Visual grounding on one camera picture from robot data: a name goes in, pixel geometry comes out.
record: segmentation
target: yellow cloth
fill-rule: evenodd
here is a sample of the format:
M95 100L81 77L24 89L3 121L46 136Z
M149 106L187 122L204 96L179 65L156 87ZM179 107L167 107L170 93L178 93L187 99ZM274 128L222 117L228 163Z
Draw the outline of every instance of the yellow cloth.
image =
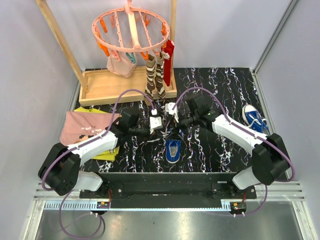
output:
M75 112L83 112L83 113L106 114L106 112L104 112L104 111L101 111L101 110L98 110L95 108L85 109L82 106L75 109L74 111ZM117 154L119 153L119 148L120 147L118 146L115 149L104 151L104 152L100 153L99 155L93 157L93 159L113 162L116 159Z

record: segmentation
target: white shoelace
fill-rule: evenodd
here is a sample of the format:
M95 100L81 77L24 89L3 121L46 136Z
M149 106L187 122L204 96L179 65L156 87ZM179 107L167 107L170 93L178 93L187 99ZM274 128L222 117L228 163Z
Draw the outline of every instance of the white shoelace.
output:
M267 119L265 119L265 118L263 118L262 119L262 121L265 123L265 125L267 125L268 124L268 120ZM250 125L248 125L247 127L248 128L251 128L252 127L252 125L255 123L255 122L258 122L259 123L259 120L258 119L253 119L253 121L251 122L251 124Z

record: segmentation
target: sock pair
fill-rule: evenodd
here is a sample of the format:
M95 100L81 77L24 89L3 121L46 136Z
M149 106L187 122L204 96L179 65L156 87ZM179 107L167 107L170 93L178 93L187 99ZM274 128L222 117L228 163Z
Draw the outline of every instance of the sock pair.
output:
M146 65L146 86L145 94L151 99L154 99L152 91L156 88L158 91L159 98L164 102L166 100L166 91L163 84L164 81L164 70L165 70L165 61L162 52L159 52L159 55L156 58L152 55L148 55L148 59L145 60ZM150 103L145 99L145 103L149 106Z

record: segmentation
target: wooden base tray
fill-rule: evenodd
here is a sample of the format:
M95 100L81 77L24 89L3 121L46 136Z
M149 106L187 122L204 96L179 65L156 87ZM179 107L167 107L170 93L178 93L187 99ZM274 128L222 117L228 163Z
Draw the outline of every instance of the wooden base tray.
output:
M147 84L146 66L137 66L130 77L114 74L107 69L83 72L88 77L88 93L80 89L79 103L81 106L114 104L121 93L128 89L138 89L145 92ZM171 84L163 83L166 98L177 96L175 75L172 71ZM144 99L138 92L128 92L122 96L119 103L137 102ZM153 99L159 99L157 90L153 91Z

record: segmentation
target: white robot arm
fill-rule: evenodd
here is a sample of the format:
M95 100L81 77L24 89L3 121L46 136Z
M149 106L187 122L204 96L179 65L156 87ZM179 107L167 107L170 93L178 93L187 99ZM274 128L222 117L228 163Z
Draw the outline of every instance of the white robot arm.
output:
M252 166L240 171L232 178L235 189L244 190L259 183L270 185L290 167L279 153L262 141L272 143L288 156L285 144L279 135L274 133L268 136L254 131L231 117L227 119L219 110L212 110L207 104L201 102L202 98L197 96L187 100L191 111L188 117L178 117L174 102L168 103L165 110L174 119L172 129L183 130L199 125L210 132L228 138L251 155Z
M104 151L121 146L128 136L149 137L155 130L162 128L162 120L156 110L151 112L149 127L137 127L138 118L138 114L124 112L122 117L112 123L108 132L104 130L92 138L68 146L55 144L38 172L39 178L44 177L55 159L67 150L72 150L61 159L60 164L51 169L45 183L60 196L71 190L96 192L104 182L103 179L97 173L79 171L80 166Z

